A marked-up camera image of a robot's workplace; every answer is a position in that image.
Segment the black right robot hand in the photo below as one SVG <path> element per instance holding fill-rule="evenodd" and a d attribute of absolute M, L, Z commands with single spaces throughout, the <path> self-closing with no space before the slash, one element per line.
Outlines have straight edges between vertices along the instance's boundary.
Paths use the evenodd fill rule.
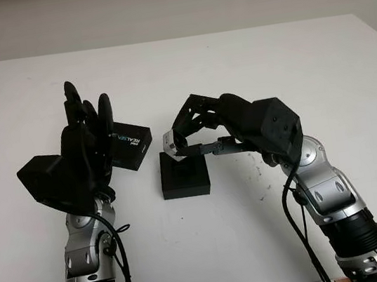
<path fill-rule="evenodd" d="M 249 122 L 250 108 L 252 103 L 229 93 L 219 98 L 190 95 L 173 122 L 169 155 L 181 161 L 188 156 L 261 152 L 259 133 Z M 188 145 L 188 136 L 202 128 L 214 130 L 219 126 L 227 129 L 228 136 L 210 144 Z"/>

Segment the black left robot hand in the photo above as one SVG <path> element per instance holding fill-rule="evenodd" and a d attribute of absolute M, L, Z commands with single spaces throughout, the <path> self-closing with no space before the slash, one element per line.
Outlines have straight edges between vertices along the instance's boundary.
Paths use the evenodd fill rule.
<path fill-rule="evenodd" d="M 60 155 L 65 157 L 82 187 L 92 198 L 113 202 L 115 191 L 110 186 L 114 158 L 114 121 L 112 105 L 102 93 L 95 108 L 82 100 L 74 84 L 64 83 L 64 108 L 67 126 L 62 130 Z"/>

